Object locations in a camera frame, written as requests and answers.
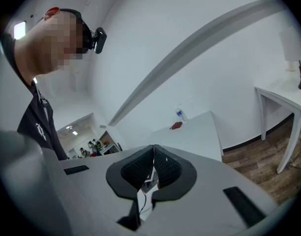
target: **black slot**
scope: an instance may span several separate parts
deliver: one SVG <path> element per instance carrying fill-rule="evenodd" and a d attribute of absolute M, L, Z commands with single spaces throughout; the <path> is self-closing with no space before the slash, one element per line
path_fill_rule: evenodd
<path fill-rule="evenodd" d="M 80 165 L 80 166 L 64 169 L 66 175 L 78 173 L 85 170 L 89 170 L 89 168 L 86 165 Z"/>
<path fill-rule="evenodd" d="M 265 215 L 238 187 L 227 188 L 223 192 L 249 227 L 265 218 Z"/>

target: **table leg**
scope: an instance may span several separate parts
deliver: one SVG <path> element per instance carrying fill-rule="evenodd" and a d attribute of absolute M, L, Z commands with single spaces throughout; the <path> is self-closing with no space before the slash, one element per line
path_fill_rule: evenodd
<path fill-rule="evenodd" d="M 281 173 L 284 167 L 287 165 L 294 148 L 297 145 L 299 135 L 301 131 L 301 111 L 294 114 L 293 126 L 291 131 L 291 136 L 289 140 L 289 144 L 287 146 L 286 152 L 283 155 L 283 158 L 277 168 L 277 173 Z"/>
<path fill-rule="evenodd" d="M 259 101 L 259 110 L 260 110 L 260 126 L 261 126 L 261 134 L 262 134 L 262 141 L 266 139 L 266 100 L 264 96 L 261 95 L 260 91 L 257 89 L 258 101 Z"/>

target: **lamp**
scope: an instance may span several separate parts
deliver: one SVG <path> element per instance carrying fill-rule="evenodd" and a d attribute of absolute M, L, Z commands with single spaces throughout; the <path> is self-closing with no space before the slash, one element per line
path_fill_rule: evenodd
<path fill-rule="evenodd" d="M 281 40 L 283 54 L 286 61 L 298 61 L 301 74 L 301 36 L 298 31 L 293 27 L 289 27 L 279 33 Z"/>

